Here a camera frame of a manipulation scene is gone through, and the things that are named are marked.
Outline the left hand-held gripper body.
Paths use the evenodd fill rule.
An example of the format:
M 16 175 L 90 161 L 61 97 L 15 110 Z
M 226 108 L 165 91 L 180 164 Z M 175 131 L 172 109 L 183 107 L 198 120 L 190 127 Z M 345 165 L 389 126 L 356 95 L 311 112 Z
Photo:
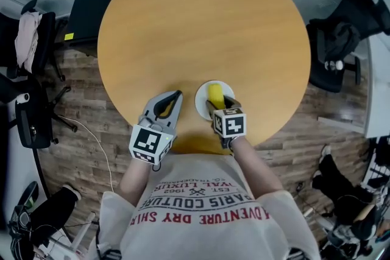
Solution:
M 164 124 L 143 115 L 139 123 L 132 128 L 129 151 L 134 159 L 158 165 L 175 139 L 176 130 L 171 122 Z

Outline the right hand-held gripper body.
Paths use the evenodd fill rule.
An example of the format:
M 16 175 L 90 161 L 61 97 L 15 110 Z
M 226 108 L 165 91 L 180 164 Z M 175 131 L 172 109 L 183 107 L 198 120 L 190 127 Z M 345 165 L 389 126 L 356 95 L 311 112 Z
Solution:
M 211 121 L 223 149 L 231 149 L 234 139 L 246 136 L 246 114 L 239 105 L 224 109 L 217 109 L 212 105 Z

